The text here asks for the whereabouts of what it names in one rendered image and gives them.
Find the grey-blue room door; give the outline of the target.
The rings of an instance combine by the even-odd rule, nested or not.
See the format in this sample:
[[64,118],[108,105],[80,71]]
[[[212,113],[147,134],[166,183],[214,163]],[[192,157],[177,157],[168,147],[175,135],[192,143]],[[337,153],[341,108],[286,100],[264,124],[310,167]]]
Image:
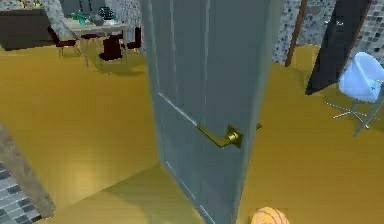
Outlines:
[[284,0],[140,5],[159,160],[206,224],[236,224]]

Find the dark red dining chair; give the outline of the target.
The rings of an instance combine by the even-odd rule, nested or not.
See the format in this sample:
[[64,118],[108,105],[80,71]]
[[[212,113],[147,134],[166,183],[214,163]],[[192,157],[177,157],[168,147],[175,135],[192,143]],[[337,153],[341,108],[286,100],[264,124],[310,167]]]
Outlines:
[[136,27],[134,29],[134,41],[133,42],[128,42],[126,44],[126,47],[129,50],[136,50],[136,51],[138,51],[141,48],[141,43],[142,43],[141,28],[140,27]]
[[56,32],[53,30],[52,27],[48,27],[47,28],[47,31],[50,35],[50,37],[52,38],[52,41],[53,43],[55,44],[55,46],[59,49],[58,51],[58,55],[60,57],[63,57],[64,56],[64,48],[65,47],[73,47],[74,48],[74,51],[78,54],[81,53],[80,49],[77,47],[77,44],[76,44],[76,41],[74,39],[70,39],[70,40],[61,40],[58,35],[56,34]]
[[98,56],[101,62],[111,62],[115,60],[122,60],[123,54],[122,54],[120,40],[112,37],[104,39],[103,51],[99,53]]

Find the white dining table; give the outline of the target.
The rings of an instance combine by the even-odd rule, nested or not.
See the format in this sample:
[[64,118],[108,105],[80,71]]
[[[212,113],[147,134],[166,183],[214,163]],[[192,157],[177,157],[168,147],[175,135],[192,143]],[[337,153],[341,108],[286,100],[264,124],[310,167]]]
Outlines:
[[62,23],[66,28],[68,28],[76,38],[80,40],[80,47],[82,55],[84,56],[85,66],[89,68],[88,65],[88,54],[85,49],[85,43],[82,39],[82,35],[91,34],[91,33],[104,33],[107,35],[108,33],[122,31],[124,34],[128,32],[128,25],[122,22],[114,22],[113,24],[107,23],[105,25],[97,26],[94,23],[89,22],[86,25],[81,25],[78,21],[64,18],[62,19]]

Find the dark teal bowl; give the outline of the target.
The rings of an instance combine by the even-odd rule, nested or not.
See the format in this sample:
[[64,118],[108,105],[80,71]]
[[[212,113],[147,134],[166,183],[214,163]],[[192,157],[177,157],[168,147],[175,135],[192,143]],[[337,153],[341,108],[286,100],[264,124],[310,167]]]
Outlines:
[[104,20],[115,20],[116,15],[113,10],[109,7],[100,7],[98,10],[98,15]]

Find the black room door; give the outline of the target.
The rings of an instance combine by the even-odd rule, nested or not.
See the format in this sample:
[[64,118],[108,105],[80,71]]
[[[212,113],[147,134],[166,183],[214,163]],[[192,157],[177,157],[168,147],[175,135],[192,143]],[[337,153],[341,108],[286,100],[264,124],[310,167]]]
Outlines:
[[338,82],[372,0],[337,0],[325,30],[305,94]]

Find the pale blue swivel chair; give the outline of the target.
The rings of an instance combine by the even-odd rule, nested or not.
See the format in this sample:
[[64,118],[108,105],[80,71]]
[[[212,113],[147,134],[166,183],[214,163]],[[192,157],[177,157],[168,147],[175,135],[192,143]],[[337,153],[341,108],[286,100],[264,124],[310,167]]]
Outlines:
[[384,67],[379,61],[366,52],[356,53],[338,81],[339,91],[351,98],[352,104],[345,108],[327,102],[328,106],[341,111],[333,116],[333,119],[352,115],[362,123],[367,114],[357,112],[356,107],[359,103],[369,103],[373,106],[380,92],[379,80],[384,80]]

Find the dark brown sofa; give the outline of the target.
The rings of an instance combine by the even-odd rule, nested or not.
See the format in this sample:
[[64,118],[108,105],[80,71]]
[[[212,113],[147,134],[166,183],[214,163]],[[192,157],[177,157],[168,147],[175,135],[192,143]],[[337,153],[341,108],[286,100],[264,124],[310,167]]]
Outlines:
[[44,9],[0,10],[0,46],[6,51],[53,44]]

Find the brown wooden post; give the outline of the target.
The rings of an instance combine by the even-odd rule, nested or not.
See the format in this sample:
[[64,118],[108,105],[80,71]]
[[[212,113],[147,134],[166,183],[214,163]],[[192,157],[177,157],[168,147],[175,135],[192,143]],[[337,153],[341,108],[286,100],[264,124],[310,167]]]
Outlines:
[[307,5],[307,1],[308,0],[301,0],[300,7],[299,7],[299,12],[298,12],[296,23],[295,23],[295,27],[294,27],[294,31],[292,33],[292,38],[291,38],[290,46],[289,46],[287,57],[286,57],[286,60],[285,60],[285,67],[289,67],[291,65],[293,53],[294,53],[294,50],[295,50],[295,47],[296,47],[296,42],[297,42],[300,30],[301,30],[301,26],[302,26],[302,23],[303,23],[303,20],[304,20],[304,13],[305,13],[305,8],[306,8],[306,5]]

